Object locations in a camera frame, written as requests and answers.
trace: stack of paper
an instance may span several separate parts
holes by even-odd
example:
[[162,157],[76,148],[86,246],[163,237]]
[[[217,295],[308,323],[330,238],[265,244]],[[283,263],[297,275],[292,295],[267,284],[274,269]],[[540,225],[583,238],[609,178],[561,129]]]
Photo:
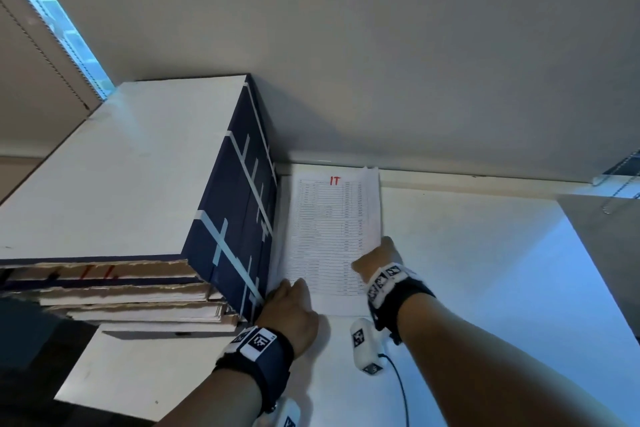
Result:
[[307,281],[320,314],[366,316],[364,286],[351,262],[380,245],[377,169],[295,172],[280,184],[269,289]]
[[183,261],[36,264],[6,269],[3,279],[7,296],[109,331],[232,333],[238,322]]

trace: wrist strap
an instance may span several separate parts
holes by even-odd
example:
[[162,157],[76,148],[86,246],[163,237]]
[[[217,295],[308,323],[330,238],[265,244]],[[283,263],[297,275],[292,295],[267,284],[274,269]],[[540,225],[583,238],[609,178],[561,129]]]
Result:
[[413,294],[435,297],[415,272],[401,264],[380,267],[367,284],[367,302],[373,324],[378,331],[387,328],[395,344],[402,342],[397,326],[398,311]]
[[263,412],[272,412],[287,386],[293,346],[271,328],[253,326],[238,334],[223,350],[215,370],[231,369],[250,375],[260,388]]

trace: paper document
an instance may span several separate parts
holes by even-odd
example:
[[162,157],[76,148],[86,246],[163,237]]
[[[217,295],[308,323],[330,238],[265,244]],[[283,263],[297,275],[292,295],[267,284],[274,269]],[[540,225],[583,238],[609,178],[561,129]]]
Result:
[[380,245],[378,170],[298,172],[283,178],[280,193],[269,285],[302,277],[319,314],[368,316],[351,262]]

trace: black cable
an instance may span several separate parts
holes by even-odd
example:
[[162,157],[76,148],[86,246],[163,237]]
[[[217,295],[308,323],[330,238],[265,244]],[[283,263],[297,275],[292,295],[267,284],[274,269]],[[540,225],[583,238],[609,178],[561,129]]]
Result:
[[388,359],[389,363],[391,363],[391,366],[394,367],[396,376],[398,377],[398,382],[400,382],[400,390],[402,390],[402,400],[404,401],[404,419],[406,420],[406,427],[409,427],[409,407],[407,407],[406,404],[406,395],[404,394],[404,386],[402,385],[402,380],[400,379],[398,368],[396,368],[396,365],[394,365],[393,361],[391,361],[391,358],[389,358],[387,355],[379,354],[378,358]]

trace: hand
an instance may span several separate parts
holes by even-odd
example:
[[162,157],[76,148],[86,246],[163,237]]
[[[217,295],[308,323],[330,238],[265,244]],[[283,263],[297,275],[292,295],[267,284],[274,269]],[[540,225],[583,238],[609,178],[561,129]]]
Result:
[[319,318],[311,310],[311,296],[304,279],[291,286],[288,279],[267,296],[260,317],[255,322],[262,328],[273,328],[284,334],[293,346],[294,358],[308,350],[316,340]]
[[396,250],[394,241],[390,237],[382,237],[380,246],[362,255],[351,264],[351,268],[360,274],[362,281],[366,284],[376,270],[391,262],[401,264],[402,258]]

